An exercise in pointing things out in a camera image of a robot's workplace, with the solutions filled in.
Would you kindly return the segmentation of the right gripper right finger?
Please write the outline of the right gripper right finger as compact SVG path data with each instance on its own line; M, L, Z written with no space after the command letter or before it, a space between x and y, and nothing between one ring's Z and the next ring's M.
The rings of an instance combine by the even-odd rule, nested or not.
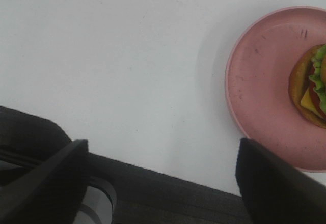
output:
M235 177L253 223L325 223L325 186L259 142L240 140Z

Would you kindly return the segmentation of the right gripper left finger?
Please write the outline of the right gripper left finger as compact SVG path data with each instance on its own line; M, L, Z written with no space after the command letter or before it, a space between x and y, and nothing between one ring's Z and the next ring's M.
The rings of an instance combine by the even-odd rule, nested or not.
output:
M1 223L73 223L89 184L89 146L75 140L1 189Z

